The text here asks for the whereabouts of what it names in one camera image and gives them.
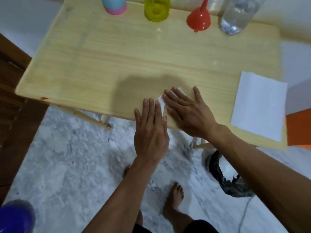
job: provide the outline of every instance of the pink and blue bottle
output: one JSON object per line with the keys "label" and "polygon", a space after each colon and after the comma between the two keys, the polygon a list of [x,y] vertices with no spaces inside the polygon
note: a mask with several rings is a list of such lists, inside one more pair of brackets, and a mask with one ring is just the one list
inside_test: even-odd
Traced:
{"label": "pink and blue bottle", "polygon": [[120,15],[127,9],[126,0],[102,0],[106,11],[111,15]]}

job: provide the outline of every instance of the wooden table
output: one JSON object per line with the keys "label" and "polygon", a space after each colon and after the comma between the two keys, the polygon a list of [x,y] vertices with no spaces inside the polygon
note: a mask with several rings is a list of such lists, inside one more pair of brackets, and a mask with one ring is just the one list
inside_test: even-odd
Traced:
{"label": "wooden table", "polygon": [[112,16],[101,0],[65,0],[16,93],[73,115],[69,107],[134,120],[144,98],[172,86],[193,98],[196,85],[216,120],[237,136],[285,149],[285,126],[276,142],[230,125],[241,71],[280,80],[279,29],[251,23],[229,37],[212,16],[208,30],[194,33],[188,14],[172,9],[167,20],[153,23],[142,4],[129,2],[124,14]]}

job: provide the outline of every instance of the dark shorts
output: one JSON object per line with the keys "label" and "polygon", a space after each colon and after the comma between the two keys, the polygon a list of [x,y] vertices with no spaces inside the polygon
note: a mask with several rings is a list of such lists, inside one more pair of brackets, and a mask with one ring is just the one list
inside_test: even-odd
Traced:
{"label": "dark shorts", "polygon": [[[194,220],[185,229],[183,233],[219,233],[216,229],[204,220]],[[152,233],[145,227],[135,224],[132,233]]]}

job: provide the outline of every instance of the hand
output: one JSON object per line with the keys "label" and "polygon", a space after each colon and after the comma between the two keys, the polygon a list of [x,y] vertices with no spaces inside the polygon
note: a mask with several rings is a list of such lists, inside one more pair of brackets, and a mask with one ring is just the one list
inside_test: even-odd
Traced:
{"label": "hand", "polygon": [[167,117],[162,118],[159,102],[154,102],[152,98],[149,101],[144,99],[142,115],[135,109],[135,119],[134,145],[137,157],[159,162],[169,149]]}
{"label": "hand", "polygon": [[190,136],[208,140],[211,129],[218,123],[210,108],[204,103],[199,89],[194,87],[193,90],[196,101],[189,99],[176,87],[172,87],[172,91],[177,96],[165,89],[162,98],[170,107],[167,112],[180,129]]}

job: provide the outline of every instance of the white napkin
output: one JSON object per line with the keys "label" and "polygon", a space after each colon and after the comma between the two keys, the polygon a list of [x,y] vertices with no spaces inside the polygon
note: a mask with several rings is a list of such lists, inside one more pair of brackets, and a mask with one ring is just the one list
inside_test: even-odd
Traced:
{"label": "white napkin", "polygon": [[[182,94],[185,94],[184,91],[183,91],[181,88],[178,88],[178,90],[180,90]],[[157,101],[160,103],[161,112],[162,112],[162,116],[163,116],[164,109],[165,109],[165,102],[164,102],[162,96],[160,96],[159,98],[157,98]]]}
{"label": "white napkin", "polygon": [[231,125],[282,141],[287,83],[242,72]]}

